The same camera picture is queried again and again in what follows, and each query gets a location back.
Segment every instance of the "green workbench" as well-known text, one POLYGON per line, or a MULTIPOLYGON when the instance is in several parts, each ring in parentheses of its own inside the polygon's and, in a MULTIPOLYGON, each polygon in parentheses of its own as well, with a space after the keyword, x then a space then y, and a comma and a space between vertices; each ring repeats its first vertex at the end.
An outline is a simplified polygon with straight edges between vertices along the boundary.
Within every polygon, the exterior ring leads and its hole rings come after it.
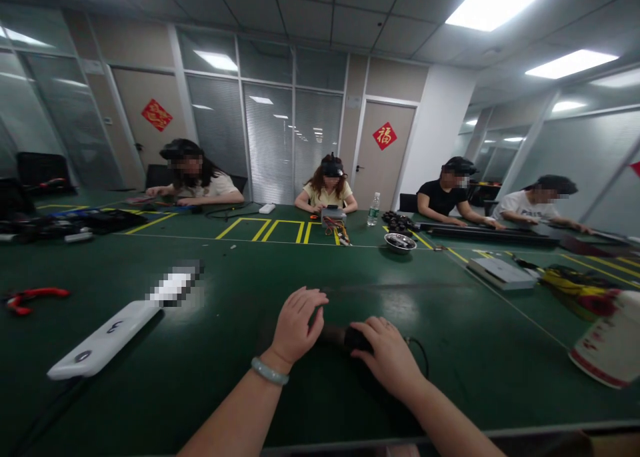
MULTIPOLYGON (((117 202, 127 196, 83 192, 38 206, 41 213, 125 208, 117 202)), ((204 261, 199 285, 74 391, 30 455, 176 453, 247 371, 287 296, 304 285, 327 292, 327 323, 384 316, 421 341, 430 380, 490 436, 640 425, 639 385, 610 389, 568 359, 587 322, 541 286, 503 294, 465 269, 465 260, 481 252, 509 258, 511 250, 540 266, 592 267, 623 287, 640 288, 637 262, 424 233, 414 252, 398 256, 385 249, 382 224, 367 227, 364 211, 348 217, 350 248, 335 245, 309 214, 283 205, 228 221, 146 216, 146 226, 92 242, 0 247, 6 290, 57 286, 72 293, 34 302, 25 318, 0 316, 1 455, 61 388, 47 370, 183 258, 204 261), (450 250, 435 252, 435 244, 450 250)), ((293 451, 426 441, 360 361, 320 345, 294 367, 265 445, 293 451)))

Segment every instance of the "white remote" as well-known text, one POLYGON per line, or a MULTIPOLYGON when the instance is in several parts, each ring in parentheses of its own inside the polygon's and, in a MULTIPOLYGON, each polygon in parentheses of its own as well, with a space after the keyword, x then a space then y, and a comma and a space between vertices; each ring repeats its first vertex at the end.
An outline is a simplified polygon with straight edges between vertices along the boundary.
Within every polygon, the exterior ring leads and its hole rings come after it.
POLYGON ((273 211, 273 209, 275 209, 275 204, 274 203, 268 203, 267 205, 262 207, 260 210, 258 210, 258 212, 260 212, 260 213, 271 213, 273 211))
POLYGON ((107 320, 47 375, 52 380, 90 377, 100 372, 129 340, 163 307, 176 305, 186 297, 203 266, 199 260, 182 262, 147 294, 148 300, 135 300, 107 320))

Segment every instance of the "metal bowl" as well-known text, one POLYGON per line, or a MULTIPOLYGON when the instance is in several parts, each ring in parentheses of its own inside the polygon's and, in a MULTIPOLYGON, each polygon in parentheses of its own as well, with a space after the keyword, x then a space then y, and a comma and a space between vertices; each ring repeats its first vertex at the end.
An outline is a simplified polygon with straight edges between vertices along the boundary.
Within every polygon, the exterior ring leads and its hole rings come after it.
POLYGON ((385 242, 387 242, 389 250, 401 255, 408 254, 417 247, 417 244, 412 239, 402 234, 387 234, 385 235, 385 242))

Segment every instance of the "red pliers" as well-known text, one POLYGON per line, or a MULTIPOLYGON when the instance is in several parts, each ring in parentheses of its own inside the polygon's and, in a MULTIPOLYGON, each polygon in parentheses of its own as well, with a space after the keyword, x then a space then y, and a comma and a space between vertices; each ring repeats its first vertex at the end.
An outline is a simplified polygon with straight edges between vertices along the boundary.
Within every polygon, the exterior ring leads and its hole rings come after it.
POLYGON ((41 289, 29 289, 24 292, 16 292, 10 293, 7 298, 5 298, 5 305, 8 310, 15 312, 16 315, 25 316, 29 315, 33 310, 27 307, 22 307, 22 304, 25 300, 31 300, 35 297, 40 296, 55 296, 55 297, 68 297, 71 294, 69 290, 59 289, 55 287, 50 288, 41 288, 41 289))

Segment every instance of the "plastic bottle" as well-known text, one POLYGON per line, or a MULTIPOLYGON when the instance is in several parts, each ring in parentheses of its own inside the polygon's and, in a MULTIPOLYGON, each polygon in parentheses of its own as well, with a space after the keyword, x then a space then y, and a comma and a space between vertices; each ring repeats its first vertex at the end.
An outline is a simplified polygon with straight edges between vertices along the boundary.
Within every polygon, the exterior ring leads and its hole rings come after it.
POLYGON ((367 217, 367 225, 373 227, 378 223, 378 213, 380 213, 380 192, 373 194, 373 201, 369 207, 369 217, 367 217))

